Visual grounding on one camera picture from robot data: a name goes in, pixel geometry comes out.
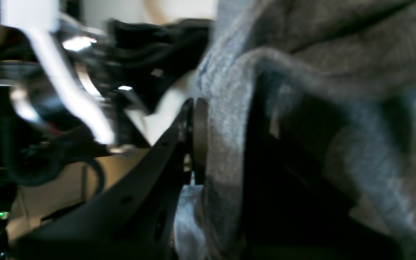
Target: black wire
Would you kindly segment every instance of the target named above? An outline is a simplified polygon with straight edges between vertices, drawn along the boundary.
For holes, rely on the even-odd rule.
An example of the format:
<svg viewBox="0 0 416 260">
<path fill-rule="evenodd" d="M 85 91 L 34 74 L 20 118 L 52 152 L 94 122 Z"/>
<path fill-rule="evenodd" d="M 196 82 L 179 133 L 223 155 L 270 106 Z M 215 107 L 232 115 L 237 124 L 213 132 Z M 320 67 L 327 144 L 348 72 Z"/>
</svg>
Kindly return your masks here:
<svg viewBox="0 0 416 260">
<path fill-rule="evenodd" d="M 15 54 L 20 54 L 23 51 L 27 51 L 26 46 L 24 46 L 23 44 L 20 45 L 16 45 L 16 46 L 11 46 L 3 51 L 0 52 L 0 61 L 2 61 L 3 59 L 5 59 L 8 56 L 12 56 Z"/>
<path fill-rule="evenodd" d="M 169 43 L 152 43 L 138 50 L 109 48 L 107 51 L 110 52 L 108 58 L 112 58 L 115 61 L 127 62 L 143 58 L 144 56 L 156 55 L 163 52 L 167 53 L 172 47 L 173 45 Z"/>
<path fill-rule="evenodd" d="M 182 49 L 183 47 L 188 46 L 191 43 L 196 42 L 197 40 L 202 39 L 203 37 L 205 37 L 206 33 L 202 32 L 202 31 L 198 31 L 192 35 L 190 35 L 189 37 L 183 39 L 182 41 L 176 43 L 172 48 L 164 48 L 162 49 L 162 51 L 157 51 L 156 53 L 145 57 L 142 60 L 138 60 L 138 61 L 134 61 L 134 62 L 128 62 L 128 63 L 123 63 L 122 67 L 125 69 L 137 69 L 137 68 L 141 68 L 144 66 L 151 66 L 154 65 L 155 63 L 167 58 L 170 54 L 175 53 L 176 51 Z"/>
<path fill-rule="evenodd" d="M 68 138 L 58 138 L 46 154 L 25 165 L 20 154 L 18 135 L 23 135 L 20 124 L 15 116 L 5 116 L 0 121 L 1 155 L 7 175 L 21 186 L 39 186 L 53 181 L 66 165 L 67 152 L 75 143 Z"/>
<path fill-rule="evenodd" d="M 95 172 L 97 176 L 97 188 L 94 196 L 97 196 L 104 191 L 105 187 L 105 174 L 102 166 L 100 166 L 99 162 L 91 156 L 88 155 L 74 155 L 70 158 L 70 163 L 85 163 L 86 165 L 90 166 Z"/>
</svg>

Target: white wall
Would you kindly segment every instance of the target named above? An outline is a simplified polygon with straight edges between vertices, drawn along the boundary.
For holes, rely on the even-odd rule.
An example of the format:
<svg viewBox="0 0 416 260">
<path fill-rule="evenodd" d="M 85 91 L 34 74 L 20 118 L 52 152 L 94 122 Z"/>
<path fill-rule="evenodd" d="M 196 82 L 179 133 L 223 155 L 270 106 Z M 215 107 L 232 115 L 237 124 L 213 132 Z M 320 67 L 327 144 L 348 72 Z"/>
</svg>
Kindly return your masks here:
<svg viewBox="0 0 416 260">
<path fill-rule="evenodd" d="M 105 30 L 110 18 L 125 23 L 142 21 L 142 0 L 83 0 L 83 17 L 87 26 Z"/>
<path fill-rule="evenodd" d="M 86 25 L 104 30 L 110 18 L 161 25 L 182 18 L 214 19 L 218 0 L 84 0 Z"/>
</svg>

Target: screw hole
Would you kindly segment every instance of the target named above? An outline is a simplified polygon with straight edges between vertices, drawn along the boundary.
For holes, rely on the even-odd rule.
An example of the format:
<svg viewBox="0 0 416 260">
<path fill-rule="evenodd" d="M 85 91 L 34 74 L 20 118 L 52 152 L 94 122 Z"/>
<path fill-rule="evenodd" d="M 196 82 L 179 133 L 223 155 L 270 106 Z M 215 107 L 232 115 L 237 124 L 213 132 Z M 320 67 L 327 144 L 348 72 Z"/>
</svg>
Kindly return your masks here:
<svg viewBox="0 0 416 260">
<path fill-rule="evenodd" d="M 131 202 L 133 200 L 133 198 L 132 197 L 130 197 L 130 196 L 126 196 L 126 197 L 124 197 L 124 198 L 122 198 L 121 200 L 120 200 L 120 203 L 122 204 L 122 205 L 125 205 L 125 204 L 128 204 L 129 202 Z"/>
<path fill-rule="evenodd" d="M 161 211 L 157 217 L 157 223 L 155 224 L 155 233 L 153 237 L 156 241 L 160 240 L 161 236 L 163 235 L 163 230 L 165 229 L 165 222 L 166 222 L 166 211 Z"/>
</svg>

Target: black mount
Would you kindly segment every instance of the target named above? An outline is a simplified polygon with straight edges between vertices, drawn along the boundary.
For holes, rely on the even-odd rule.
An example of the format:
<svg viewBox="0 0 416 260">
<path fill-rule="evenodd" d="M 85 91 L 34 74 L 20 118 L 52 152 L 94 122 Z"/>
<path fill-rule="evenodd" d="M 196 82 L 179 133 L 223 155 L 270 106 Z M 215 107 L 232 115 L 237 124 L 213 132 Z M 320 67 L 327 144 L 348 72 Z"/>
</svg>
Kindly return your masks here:
<svg viewBox="0 0 416 260">
<path fill-rule="evenodd" d="M 188 99 L 146 156 L 108 191 L 17 240 L 14 256 L 30 259 L 169 259 L 183 171 L 191 155 L 194 101 Z"/>
</svg>

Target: gray knit fabric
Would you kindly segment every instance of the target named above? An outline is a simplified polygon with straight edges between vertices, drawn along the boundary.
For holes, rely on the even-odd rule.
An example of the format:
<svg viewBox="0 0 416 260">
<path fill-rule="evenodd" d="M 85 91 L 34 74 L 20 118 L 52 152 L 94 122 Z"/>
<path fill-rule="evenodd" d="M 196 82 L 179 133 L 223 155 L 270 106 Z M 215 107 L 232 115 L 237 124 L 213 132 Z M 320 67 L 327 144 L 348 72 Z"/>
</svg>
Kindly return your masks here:
<svg viewBox="0 0 416 260">
<path fill-rule="evenodd" d="M 359 202 L 351 217 L 416 260 L 416 0 L 221 0 L 218 15 L 197 82 L 210 104 L 199 205 L 211 259 L 245 246 L 246 122 L 267 73 L 276 135 L 296 136 Z"/>
<path fill-rule="evenodd" d="M 208 254 L 205 235 L 194 216 L 202 188 L 201 185 L 185 185 L 179 196 L 173 230 L 175 249 L 180 260 L 205 260 Z"/>
</svg>

